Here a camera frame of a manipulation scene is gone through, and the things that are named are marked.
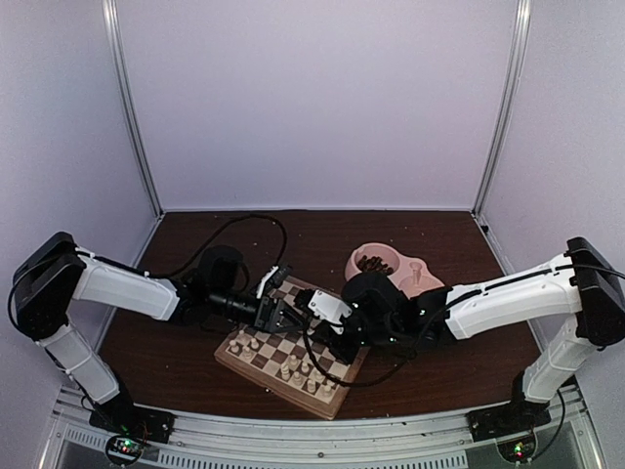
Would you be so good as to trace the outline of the white king piece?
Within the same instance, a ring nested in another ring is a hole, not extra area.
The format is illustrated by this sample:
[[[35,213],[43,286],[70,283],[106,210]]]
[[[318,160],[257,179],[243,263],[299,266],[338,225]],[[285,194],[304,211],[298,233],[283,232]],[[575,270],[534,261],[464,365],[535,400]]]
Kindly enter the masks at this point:
[[[286,362],[289,364],[290,370],[291,372],[294,372],[297,370],[297,358],[295,356],[289,356],[288,359],[286,360]]]

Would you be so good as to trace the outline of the pink double bowl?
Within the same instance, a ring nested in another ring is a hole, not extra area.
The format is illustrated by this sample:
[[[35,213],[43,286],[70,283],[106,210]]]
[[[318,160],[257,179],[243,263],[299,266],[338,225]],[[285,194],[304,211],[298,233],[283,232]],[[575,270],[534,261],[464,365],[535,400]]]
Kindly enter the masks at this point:
[[[400,254],[393,247],[369,242],[355,249],[345,267],[345,279],[361,272],[386,274],[390,281],[407,297],[415,297],[444,286],[428,269],[425,261]]]

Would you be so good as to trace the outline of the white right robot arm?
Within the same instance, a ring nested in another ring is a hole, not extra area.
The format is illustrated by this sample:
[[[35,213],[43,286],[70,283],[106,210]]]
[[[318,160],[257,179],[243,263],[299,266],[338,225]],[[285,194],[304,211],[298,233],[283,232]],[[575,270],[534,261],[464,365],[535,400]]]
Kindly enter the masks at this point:
[[[408,297],[384,275],[350,279],[340,297],[320,290],[305,306],[320,324],[314,339],[351,362],[362,346],[399,345],[412,360],[444,338],[469,339],[491,329],[563,315],[547,350],[515,380],[500,420],[518,432],[546,408],[598,350],[624,338],[624,276],[585,238],[568,240],[565,253],[532,269],[494,280],[443,286]]]

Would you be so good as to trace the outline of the white bishop piece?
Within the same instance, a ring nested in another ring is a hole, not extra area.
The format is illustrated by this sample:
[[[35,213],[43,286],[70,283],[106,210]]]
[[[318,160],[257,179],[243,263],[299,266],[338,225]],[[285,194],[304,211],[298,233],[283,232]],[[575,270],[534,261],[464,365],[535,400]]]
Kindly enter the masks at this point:
[[[299,371],[293,373],[293,384],[295,386],[301,386],[303,382],[303,376]]]

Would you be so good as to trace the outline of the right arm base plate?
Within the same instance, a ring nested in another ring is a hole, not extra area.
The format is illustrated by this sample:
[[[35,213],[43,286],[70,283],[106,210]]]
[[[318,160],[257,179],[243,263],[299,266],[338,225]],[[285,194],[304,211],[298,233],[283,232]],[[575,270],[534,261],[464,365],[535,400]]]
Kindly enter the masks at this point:
[[[475,442],[526,432],[552,421],[545,405],[512,403],[473,410],[467,414],[467,418]]]

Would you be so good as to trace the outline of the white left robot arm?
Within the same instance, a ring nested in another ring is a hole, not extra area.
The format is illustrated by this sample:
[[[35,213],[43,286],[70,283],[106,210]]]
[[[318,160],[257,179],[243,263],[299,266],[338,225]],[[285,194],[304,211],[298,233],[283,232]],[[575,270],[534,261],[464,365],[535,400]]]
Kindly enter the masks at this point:
[[[122,380],[75,328],[71,304],[102,304],[180,325],[216,314],[266,333],[305,329],[302,314],[269,295],[287,269],[272,267],[251,294],[235,288],[243,270],[242,254],[218,245],[207,248],[180,278],[156,275],[98,256],[79,247],[71,234],[58,232],[15,271],[7,309],[14,328],[61,366],[95,411],[118,433],[130,434],[140,426],[140,412]]]

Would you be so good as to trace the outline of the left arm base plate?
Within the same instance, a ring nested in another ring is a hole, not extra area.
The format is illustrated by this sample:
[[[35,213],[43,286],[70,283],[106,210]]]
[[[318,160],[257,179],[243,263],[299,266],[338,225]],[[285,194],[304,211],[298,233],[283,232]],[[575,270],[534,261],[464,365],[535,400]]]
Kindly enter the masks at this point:
[[[89,417],[93,427],[141,441],[167,444],[173,431],[175,415],[168,411],[133,406],[129,410],[95,409]]]

